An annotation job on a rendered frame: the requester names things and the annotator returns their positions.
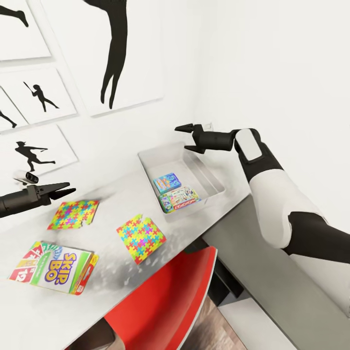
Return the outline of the jigsaw puzzle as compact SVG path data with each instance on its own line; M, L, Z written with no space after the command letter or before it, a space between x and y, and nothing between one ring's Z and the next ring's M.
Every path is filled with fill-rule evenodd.
M79 229L81 221L89 225L99 201L61 202L47 230Z
M167 241L150 218L141 223L141 217L139 214L116 229L137 265Z

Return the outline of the board game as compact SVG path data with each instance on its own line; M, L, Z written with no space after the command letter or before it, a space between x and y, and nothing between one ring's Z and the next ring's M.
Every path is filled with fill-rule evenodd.
M92 252L35 242L7 279L81 295L98 259Z
M166 214L201 201L191 185L158 196Z
M174 173L170 173L160 178L154 179L153 183L159 191L160 195L166 194L173 189L178 189L178 187L181 187L181 183Z

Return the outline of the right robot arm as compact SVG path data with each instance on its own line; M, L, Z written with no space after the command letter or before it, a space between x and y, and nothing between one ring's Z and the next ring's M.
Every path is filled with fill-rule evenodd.
M265 241L281 248L325 296L350 319L350 234L331 227L320 209L284 171L260 134L253 129L214 132L212 123L186 124L175 131L191 133L196 146L238 153L251 189Z

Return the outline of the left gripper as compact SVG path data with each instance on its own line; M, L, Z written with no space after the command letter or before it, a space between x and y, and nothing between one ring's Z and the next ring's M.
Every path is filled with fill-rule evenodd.
M50 199L57 200L76 191L76 188L62 190L69 185L69 182L41 186L31 184L25 190L6 194L3 203L11 214L47 206L51 204Z

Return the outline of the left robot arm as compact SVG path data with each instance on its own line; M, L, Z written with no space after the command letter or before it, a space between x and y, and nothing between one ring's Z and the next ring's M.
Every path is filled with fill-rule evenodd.
M21 191L0 196L0 218L50 205L50 199L57 200L76 191L76 188L62 190L69 182L37 186L39 177L26 170L15 170L13 179L20 182Z

